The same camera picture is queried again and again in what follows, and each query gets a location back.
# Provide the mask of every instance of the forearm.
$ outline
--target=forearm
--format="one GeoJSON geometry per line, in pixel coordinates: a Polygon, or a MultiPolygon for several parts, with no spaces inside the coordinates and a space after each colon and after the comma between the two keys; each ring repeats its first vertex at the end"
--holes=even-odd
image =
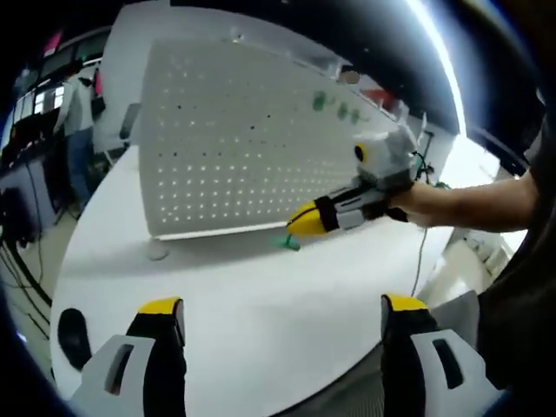
{"type": "Polygon", "coordinates": [[[527,228],[537,199],[529,173],[520,180],[504,180],[467,189],[435,189],[416,183],[396,196],[392,207],[407,211],[418,224],[454,226],[489,232],[527,228]]]}

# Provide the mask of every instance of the green sticker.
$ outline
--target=green sticker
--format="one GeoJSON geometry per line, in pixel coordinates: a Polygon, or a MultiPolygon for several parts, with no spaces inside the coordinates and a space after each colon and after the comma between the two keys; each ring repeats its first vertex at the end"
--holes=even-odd
{"type": "Polygon", "coordinates": [[[313,100],[313,110],[322,111],[324,109],[324,104],[327,101],[327,93],[324,91],[317,91],[314,95],[313,100]]]}
{"type": "Polygon", "coordinates": [[[348,115],[348,106],[347,106],[347,104],[345,104],[345,103],[340,104],[340,107],[338,108],[338,118],[340,120],[344,120],[347,115],[348,115]]]}
{"type": "Polygon", "coordinates": [[[351,123],[357,124],[361,119],[361,113],[359,110],[354,110],[351,112],[351,123]]]}

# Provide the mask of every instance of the computer mouse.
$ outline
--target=computer mouse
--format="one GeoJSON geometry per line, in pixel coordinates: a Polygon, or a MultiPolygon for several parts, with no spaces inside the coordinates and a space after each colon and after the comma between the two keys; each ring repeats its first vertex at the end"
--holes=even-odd
{"type": "Polygon", "coordinates": [[[69,364],[82,371],[92,354],[87,336],[87,324],[81,311],[75,308],[62,311],[58,322],[58,343],[69,364]]]}

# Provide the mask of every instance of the white table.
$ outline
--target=white table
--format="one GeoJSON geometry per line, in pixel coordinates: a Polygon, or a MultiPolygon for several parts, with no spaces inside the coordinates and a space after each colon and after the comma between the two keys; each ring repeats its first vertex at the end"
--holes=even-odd
{"type": "MultiPolygon", "coordinates": [[[[420,287],[452,230],[428,232],[420,287]]],[[[51,355],[64,398],[79,386],[57,342],[65,308],[80,309],[93,353],[125,334],[145,302],[185,302],[186,409],[192,417],[261,417],[306,399],[348,371],[380,339],[380,296],[408,294],[423,230],[389,219],[275,248],[266,230],[168,242],[146,256],[137,149],[106,177],[71,238],[54,294],[51,355]]]]}

